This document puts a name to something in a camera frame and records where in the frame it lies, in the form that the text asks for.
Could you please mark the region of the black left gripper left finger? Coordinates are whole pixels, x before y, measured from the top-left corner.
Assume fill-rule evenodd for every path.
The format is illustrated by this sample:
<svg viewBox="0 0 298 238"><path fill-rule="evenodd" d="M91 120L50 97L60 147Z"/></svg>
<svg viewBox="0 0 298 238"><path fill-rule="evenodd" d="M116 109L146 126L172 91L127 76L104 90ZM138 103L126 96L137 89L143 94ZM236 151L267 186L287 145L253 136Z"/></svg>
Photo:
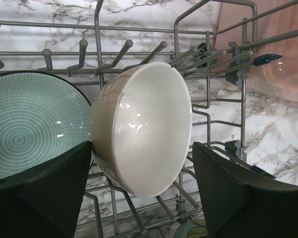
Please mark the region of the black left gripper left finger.
<svg viewBox="0 0 298 238"><path fill-rule="evenodd" d="M91 162L91 143L0 179L0 238L72 238Z"/></svg>

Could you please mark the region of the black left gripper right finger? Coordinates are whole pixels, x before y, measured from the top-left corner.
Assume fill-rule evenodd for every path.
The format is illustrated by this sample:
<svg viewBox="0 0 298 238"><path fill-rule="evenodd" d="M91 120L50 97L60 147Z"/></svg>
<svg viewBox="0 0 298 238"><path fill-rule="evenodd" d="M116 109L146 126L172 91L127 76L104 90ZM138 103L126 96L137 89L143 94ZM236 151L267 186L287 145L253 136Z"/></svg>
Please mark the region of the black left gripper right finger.
<svg viewBox="0 0 298 238"><path fill-rule="evenodd" d="M210 238L298 238L298 186L257 174L200 142L192 158Z"/></svg>

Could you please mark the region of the beige patterned bowl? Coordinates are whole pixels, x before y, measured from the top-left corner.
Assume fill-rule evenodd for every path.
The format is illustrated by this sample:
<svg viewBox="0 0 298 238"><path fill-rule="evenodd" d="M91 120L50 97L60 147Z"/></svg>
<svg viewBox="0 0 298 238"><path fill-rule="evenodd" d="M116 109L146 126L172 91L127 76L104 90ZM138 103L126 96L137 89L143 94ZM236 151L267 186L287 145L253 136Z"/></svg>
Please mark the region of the beige patterned bowl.
<svg viewBox="0 0 298 238"><path fill-rule="evenodd" d="M122 189L141 198L162 194L176 180L191 130L187 85L165 62L136 66L107 82L87 117L97 165Z"/></svg>

